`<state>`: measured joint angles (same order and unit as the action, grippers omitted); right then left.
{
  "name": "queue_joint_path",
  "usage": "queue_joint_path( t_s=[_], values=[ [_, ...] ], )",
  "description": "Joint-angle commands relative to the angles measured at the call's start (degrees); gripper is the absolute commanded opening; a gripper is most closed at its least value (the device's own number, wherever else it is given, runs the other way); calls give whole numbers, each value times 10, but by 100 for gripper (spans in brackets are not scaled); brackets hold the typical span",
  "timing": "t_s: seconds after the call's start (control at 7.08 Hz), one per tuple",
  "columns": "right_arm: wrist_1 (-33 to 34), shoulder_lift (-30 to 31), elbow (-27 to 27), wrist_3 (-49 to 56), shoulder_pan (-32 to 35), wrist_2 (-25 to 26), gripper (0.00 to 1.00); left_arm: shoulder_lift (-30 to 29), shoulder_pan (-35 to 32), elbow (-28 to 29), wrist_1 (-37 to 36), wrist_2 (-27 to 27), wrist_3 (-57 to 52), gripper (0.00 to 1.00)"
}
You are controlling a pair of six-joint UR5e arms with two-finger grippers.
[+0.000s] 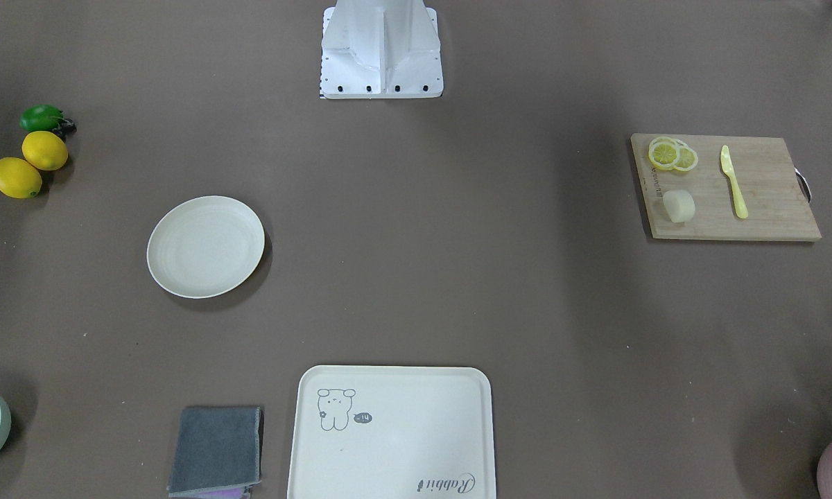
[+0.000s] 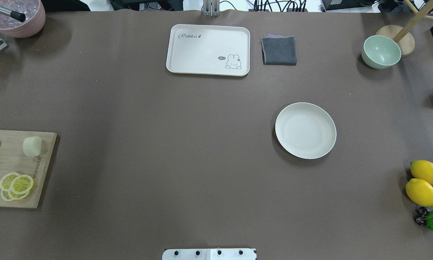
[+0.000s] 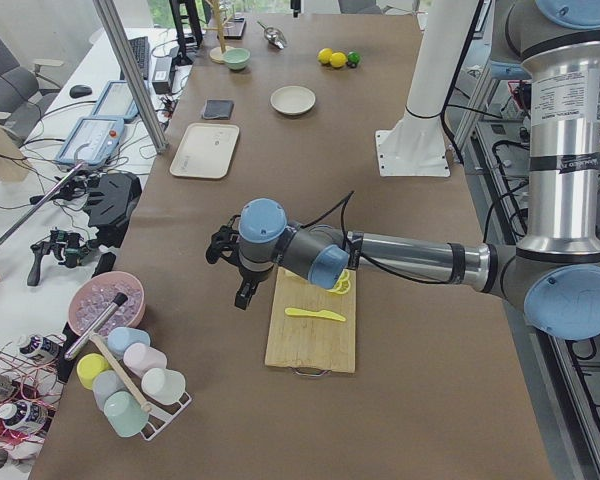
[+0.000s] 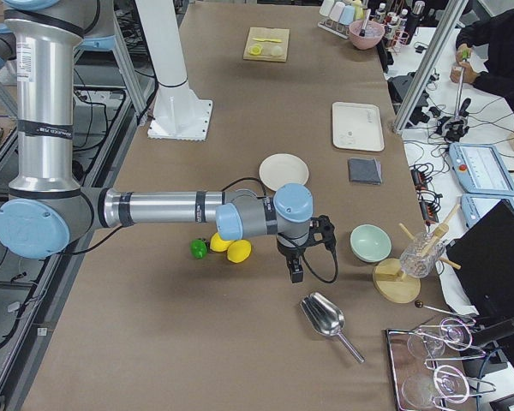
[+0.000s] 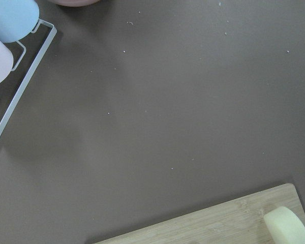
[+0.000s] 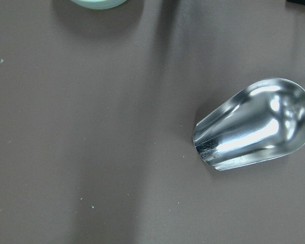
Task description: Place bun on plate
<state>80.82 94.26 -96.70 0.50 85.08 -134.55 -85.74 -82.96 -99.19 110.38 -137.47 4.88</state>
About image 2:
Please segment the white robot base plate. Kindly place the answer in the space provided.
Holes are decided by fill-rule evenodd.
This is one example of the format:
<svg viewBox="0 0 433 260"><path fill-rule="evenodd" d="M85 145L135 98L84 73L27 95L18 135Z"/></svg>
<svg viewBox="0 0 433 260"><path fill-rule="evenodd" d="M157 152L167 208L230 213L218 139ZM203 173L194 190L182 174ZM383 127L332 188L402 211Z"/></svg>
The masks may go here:
<svg viewBox="0 0 433 260"><path fill-rule="evenodd" d="M252 248L192 248L168 249L162 260L256 260L256 249Z"/></svg>

